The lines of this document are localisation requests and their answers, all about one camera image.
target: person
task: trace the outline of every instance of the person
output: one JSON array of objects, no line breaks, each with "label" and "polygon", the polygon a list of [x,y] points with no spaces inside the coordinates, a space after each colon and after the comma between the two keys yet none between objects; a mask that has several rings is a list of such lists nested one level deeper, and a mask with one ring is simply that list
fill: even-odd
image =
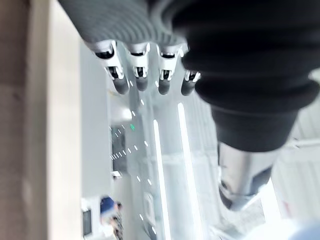
[{"label": "person", "polygon": [[121,202],[115,202],[110,196],[103,197],[100,201],[100,222],[108,223],[110,218],[120,213],[122,209]]}]

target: robotic arm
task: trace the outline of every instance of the robotic arm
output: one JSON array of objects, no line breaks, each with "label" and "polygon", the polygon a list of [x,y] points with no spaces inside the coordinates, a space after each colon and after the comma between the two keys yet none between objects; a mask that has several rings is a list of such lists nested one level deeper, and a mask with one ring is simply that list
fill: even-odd
[{"label": "robotic arm", "polygon": [[181,92],[195,88],[211,106],[221,200],[231,210],[249,204],[268,182],[299,110],[319,93],[308,75],[320,66],[320,1],[59,2],[121,94],[129,85],[115,40],[128,48],[140,91],[147,87],[148,43],[158,44],[163,95],[187,42]]}]

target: wooden panel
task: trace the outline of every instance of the wooden panel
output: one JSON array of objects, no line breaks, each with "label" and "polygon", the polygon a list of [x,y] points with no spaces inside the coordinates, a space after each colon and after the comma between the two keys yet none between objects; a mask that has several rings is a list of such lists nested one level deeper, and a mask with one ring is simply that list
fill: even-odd
[{"label": "wooden panel", "polygon": [[28,4],[0,0],[0,238],[26,239],[23,202]]}]

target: fluorescent light strip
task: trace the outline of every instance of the fluorescent light strip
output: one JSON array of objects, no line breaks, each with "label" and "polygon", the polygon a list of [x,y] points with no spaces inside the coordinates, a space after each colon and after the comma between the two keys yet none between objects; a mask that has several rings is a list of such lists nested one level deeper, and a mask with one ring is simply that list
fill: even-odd
[{"label": "fluorescent light strip", "polygon": [[280,221],[281,214],[275,194],[274,185],[271,179],[263,188],[260,196],[265,222],[269,224]]},{"label": "fluorescent light strip", "polygon": [[153,226],[152,226],[152,231],[154,232],[155,235],[157,235],[157,232]]},{"label": "fluorescent light strip", "polygon": [[[153,130],[154,130],[156,163],[157,163],[157,169],[158,169],[161,206],[162,206],[162,215],[163,215],[164,239],[171,240],[169,213],[168,213],[168,204],[167,204],[167,196],[166,196],[166,186],[165,186],[165,176],[164,176],[164,166],[162,164],[159,125],[158,125],[157,120],[153,120]],[[152,230],[153,230],[154,234],[156,234],[156,230],[154,229],[154,227],[152,227]]]},{"label": "fluorescent light strip", "polygon": [[121,174],[119,171],[112,171],[111,174],[115,177],[121,177]]},{"label": "fluorescent light strip", "polygon": [[202,223],[201,223],[194,170],[193,170],[192,160],[191,160],[185,109],[182,103],[178,104],[178,113],[179,113],[179,123],[180,123],[180,131],[181,131],[183,156],[184,156],[184,165],[185,165],[185,171],[186,171],[186,180],[187,180],[187,185],[189,190],[189,197],[191,201],[192,218],[194,221],[194,234],[195,234],[195,239],[203,240],[204,234],[203,234]]}]

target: white wall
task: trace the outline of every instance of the white wall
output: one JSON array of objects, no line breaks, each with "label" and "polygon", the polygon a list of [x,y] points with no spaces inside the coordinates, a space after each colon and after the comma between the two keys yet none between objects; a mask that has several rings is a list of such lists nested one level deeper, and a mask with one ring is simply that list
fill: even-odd
[{"label": "white wall", "polygon": [[94,54],[80,44],[82,197],[110,195],[112,161],[110,103],[106,72]]},{"label": "white wall", "polygon": [[80,38],[56,0],[31,6],[26,234],[30,240],[81,239]]}]

